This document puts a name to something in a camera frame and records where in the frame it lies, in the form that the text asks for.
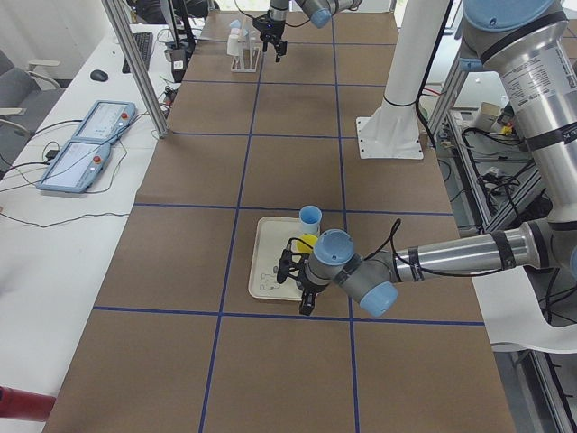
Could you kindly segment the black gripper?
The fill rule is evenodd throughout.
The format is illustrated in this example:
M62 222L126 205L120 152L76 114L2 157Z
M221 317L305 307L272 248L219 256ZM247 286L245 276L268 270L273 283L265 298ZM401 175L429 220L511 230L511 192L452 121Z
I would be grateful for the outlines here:
M285 23L284 19L274 19L268 14L252 19L253 27L260 33L262 51L267 51L269 43L274 43L276 62L280 62L281 58L287 54L288 43L282 40Z
M323 292L329 285L329 280L316 276L311 269L305 265L297 276L304 286L298 312L300 315L311 315L316 305L316 294Z

